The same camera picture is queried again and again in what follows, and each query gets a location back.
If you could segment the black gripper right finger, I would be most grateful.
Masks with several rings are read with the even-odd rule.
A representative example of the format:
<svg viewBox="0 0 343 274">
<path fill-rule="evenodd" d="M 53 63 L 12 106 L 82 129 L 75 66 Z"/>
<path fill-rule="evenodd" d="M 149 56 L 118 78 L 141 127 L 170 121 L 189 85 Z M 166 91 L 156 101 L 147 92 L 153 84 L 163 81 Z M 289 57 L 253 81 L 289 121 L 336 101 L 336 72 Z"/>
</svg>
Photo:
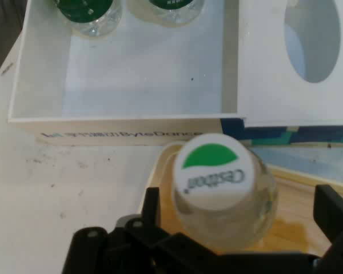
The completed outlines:
<svg viewBox="0 0 343 274">
<path fill-rule="evenodd" d="M 315 273 L 343 273 L 343 198 L 329 185 L 315 187 L 314 221 L 330 241 Z"/>
</svg>

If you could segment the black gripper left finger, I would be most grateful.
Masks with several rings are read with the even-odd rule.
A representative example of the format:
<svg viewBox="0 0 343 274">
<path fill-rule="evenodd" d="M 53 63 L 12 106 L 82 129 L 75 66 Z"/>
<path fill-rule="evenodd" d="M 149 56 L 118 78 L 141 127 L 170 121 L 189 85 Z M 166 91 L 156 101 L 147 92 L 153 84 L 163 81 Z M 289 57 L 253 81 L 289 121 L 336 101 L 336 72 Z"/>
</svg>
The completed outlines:
<svg viewBox="0 0 343 274">
<path fill-rule="evenodd" d="M 146 189 L 140 214 L 120 218 L 111 232 L 101 227 L 78 230 L 72 237 L 62 273 L 188 273 L 167 257 L 155 259 L 130 238 L 126 223 L 137 218 L 142 224 L 160 224 L 158 187 Z"/>
</svg>

